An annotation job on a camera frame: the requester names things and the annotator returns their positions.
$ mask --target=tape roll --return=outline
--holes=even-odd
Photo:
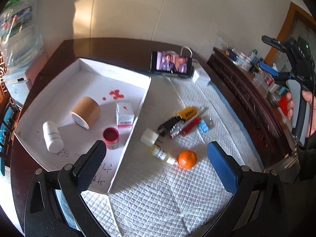
[[[85,129],[89,129],[101,113],[99,104],[90,97],[82,100],[70,112],[72,119]]]

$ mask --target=carved wooden cabinet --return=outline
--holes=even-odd
[[[248,131],[264,167],[291,155],[289,142],[271,106],[245,74],[216,48],[207,64],[241,105],[243,111],[234,111]],[[227,92],[221,90],[222,85],[217,87],[229,103],[234,102]]]

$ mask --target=blue eraser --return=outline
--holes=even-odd
[[[206,133],[210,130],[209,126],[206,124],[206,122],[202,119],[198,124],[198,129],[201,133]]]
[[[259,67],[261,69],[263,69],[264,71],[270,73],[272,76],[278,76],[279,75],[279,73],[276,70],[271,68],[269,65],[264,64],[263,62],[260,62]]]

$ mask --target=blue gripper pad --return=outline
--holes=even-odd
[[[97,140],[90,150],[81,155],[74,164],[73,174],[77,179],[76,189],[78,193],[86,191],[102,161],[106,155],[106,146],[104,141]]]
[[[225,153],[217,141],[212,141],[207,145],[207,156],[225,190],[234,195],[241,180],[239,164],[232,156]]]

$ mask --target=orange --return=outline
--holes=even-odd
[[[178,164],[182,168],[192,168],[197,163],[197,155],[194,151],[184,150],[181,151],[178,157]]]

